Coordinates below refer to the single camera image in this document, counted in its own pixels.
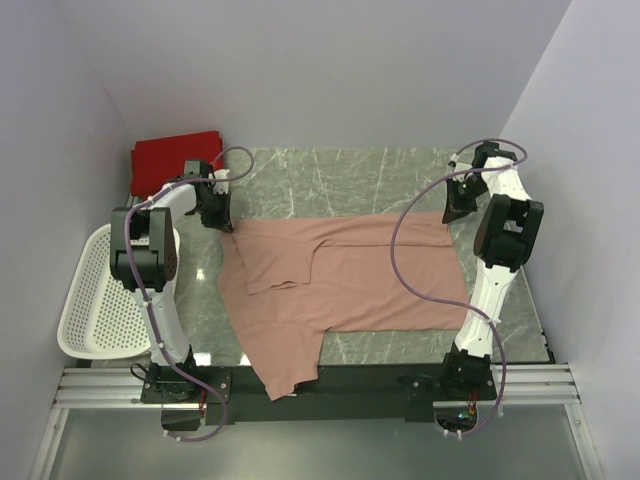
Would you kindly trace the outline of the pink t-shirt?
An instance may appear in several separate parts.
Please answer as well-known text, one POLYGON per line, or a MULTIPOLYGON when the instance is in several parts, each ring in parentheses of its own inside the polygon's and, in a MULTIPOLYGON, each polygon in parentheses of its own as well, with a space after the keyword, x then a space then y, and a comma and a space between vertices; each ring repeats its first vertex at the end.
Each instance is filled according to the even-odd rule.
POLYGON ((270 400, 318 377, 326 332, 458 330, 465 279, 436 212, 242 219, 218 288, 270 400))

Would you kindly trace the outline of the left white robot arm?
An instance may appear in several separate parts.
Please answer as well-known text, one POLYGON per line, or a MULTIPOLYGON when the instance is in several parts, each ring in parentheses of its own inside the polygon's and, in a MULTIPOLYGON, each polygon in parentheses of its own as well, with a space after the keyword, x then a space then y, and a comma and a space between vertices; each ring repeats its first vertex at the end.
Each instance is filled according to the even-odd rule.
POLYGON ((176 401, 193 399, 200 388, 197 373, 186 368, 192 347, 183 332, 174 300, 179 268, 174 223, 198 214, 204 227, 230 233, 230 171, 198 160, 166 183, 139 209, 119 207, 110 217, 109 267, 130 292, 151 340, 151 362, 178 365, 165 377, 164 389, 176 401))

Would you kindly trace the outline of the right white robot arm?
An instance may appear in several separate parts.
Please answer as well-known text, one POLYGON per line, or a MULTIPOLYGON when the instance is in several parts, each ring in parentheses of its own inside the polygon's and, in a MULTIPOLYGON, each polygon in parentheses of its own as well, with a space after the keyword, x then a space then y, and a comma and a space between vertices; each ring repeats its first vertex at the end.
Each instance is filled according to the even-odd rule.
POLYGON ((493 329, 519 269, 531 257, 544 215, 544 205, 526 192, 517 166, 524 161, 501 148, 499 139, 479 140, 469 164, 454 154, 446 179, 442 222, 450 224, 478 210, 477 200, 489 196, 473 243, 476 280, 452 357, 487 363, 493 351, 493 329))

